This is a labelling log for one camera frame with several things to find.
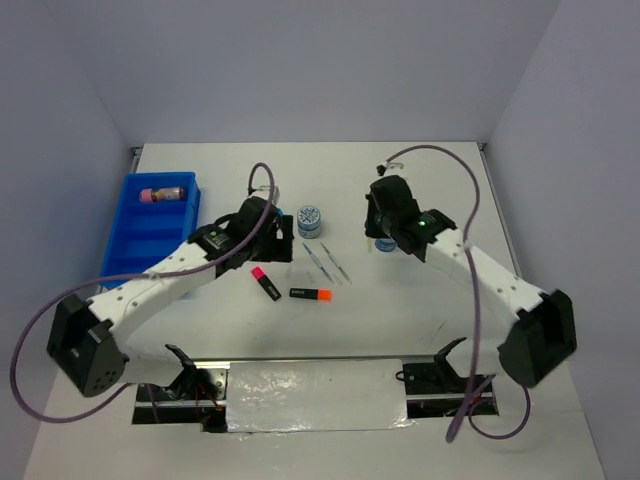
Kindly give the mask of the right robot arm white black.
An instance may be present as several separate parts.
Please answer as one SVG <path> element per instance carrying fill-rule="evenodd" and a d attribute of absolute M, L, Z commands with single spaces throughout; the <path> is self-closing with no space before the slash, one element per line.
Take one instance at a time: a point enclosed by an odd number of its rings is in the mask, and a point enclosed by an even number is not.
<path fill-rule="evenodd" d="M 370 186 L 365 234 L 389 238 L 406 254 L 440 270 L 471 293 L 509 328 L 497 347 L 505 373 L 533 388 L 577 349 L 571 299 L 527 283 L 477 246 L 437 209 L 422 211 L 408 183 L 398 175 Z"/>

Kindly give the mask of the green slim pen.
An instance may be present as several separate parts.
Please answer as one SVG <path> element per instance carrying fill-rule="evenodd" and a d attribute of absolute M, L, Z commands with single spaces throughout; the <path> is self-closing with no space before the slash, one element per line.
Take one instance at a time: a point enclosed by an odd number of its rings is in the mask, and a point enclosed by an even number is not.
<path fill-rule="evenodd" d="M 339 261 L 337 260 L 337 258 L 335 257 L 335 255 L 328 249 L 328 247 L 320 242 L 321 247 L 323 248 L 323 250 L 326 252 L 326 254 L 328 255 L 329 259 L 332 261 L 332 263 L 335 265 L 335 267 L 337 268 L 337 270 L 341 273 L 341 275 L 344 277 L 344 279 L 349 283 L 352 284 L 352 280 L 350 279 L 350 277 L 348 276 L 348 274 L 346 273 L 346 271 L 344 270 L 344 268 L 342 267 L 342 265 L 339 263 Z"/>

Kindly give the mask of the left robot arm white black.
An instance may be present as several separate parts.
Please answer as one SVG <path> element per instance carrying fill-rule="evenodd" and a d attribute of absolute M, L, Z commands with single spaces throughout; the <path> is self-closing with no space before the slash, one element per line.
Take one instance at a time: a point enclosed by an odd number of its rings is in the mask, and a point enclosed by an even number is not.
<path fill-rule="evenodd" d="M 269 201 L 247 198 L 236 213 L 194 231 L 159 263 L 88 300 L 70 294 L 58 302 L 47 352 L 85 397 L 118 382 L 152 384 L 182 399 L 211 376 L 178 346 L 169 357 L 127 352 L 127 341 L 146 321 L 186 294 L 246 262 L 289 263 L 294 218 Z"/>

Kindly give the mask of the pink cap pencil tube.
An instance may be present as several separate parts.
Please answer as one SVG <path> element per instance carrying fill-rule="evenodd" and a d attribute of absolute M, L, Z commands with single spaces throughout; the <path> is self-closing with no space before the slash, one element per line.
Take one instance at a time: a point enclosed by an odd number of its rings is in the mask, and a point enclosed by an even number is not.
<path fill-rule="evenodd" d="M 176 202 L 185 199 L 184 187 L 146 188 L 140 191 L 139 201 L 142 203 Z"/>

